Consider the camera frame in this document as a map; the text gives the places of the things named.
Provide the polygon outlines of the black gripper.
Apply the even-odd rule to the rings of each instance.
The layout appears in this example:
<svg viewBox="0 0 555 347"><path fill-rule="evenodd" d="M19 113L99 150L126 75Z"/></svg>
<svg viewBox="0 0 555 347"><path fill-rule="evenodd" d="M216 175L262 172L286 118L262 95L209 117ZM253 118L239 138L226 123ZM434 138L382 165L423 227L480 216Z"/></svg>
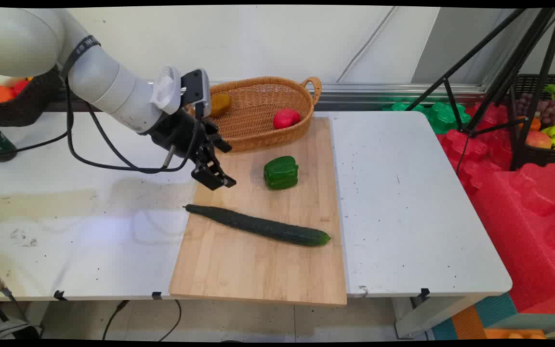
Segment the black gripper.
<svg viewBox="0 0 555 347"><path fill-rule="evenodd" d="M194 161L192 178L214 191L220 187L233 187L236 180L225 174L214 148L221 152L233 149L218 134L218 128L207 117L198 121L187 110L177 110L174 114L162 112L157 123L148 130L152 141L169 151L174 147L174 155L184 158L192 147L188 159Z"/></svg>

